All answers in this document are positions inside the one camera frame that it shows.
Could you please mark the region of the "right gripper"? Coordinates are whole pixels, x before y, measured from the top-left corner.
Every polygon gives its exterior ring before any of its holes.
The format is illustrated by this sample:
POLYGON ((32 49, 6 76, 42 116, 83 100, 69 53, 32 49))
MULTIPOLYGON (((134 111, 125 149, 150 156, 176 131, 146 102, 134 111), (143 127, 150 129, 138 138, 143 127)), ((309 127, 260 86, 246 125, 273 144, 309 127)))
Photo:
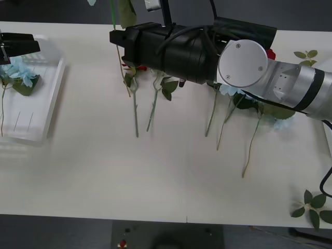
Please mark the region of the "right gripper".
POLYGON ((156 50, 169 37, 169 25, 152 22, 109 33, 110 43, 124 48, 122 60, 126 65, 149 66, 164 72, 170 71, 167 68, 167 53, 156 54, 156 50))

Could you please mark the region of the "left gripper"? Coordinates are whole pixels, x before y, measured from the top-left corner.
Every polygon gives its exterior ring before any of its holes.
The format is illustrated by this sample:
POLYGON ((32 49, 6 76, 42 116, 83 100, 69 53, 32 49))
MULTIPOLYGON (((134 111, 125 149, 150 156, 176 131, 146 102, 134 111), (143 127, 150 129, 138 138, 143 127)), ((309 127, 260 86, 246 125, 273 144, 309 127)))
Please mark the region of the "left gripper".
POLYGON ((40 52, 32 34, 1 33, 1 65, 10 64, 10 57, 40 52))

